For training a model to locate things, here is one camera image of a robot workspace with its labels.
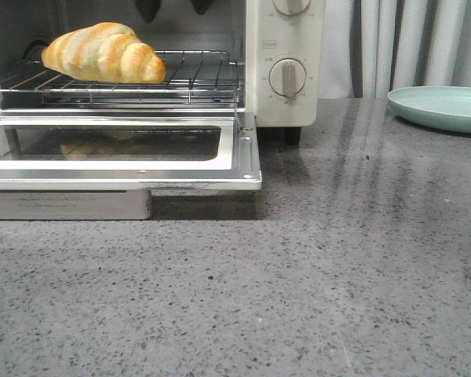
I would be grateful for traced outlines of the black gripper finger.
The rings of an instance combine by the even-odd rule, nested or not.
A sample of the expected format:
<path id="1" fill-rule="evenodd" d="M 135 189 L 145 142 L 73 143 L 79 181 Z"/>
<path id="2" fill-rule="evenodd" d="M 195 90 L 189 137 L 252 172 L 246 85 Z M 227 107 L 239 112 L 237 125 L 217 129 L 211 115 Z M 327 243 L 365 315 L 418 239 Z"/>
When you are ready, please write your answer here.
<path id="1" fill-rule="evenodd" d="M 136 0 L 135 6 L 146 23 L 152 23 L 162 7 L 161 0 Z"/>
<path id="2" fill-rule="evenodd" d="M 203 15 L 214 3 L 214 0 L 191 0 L 191 4 L 198 15 Z"/>

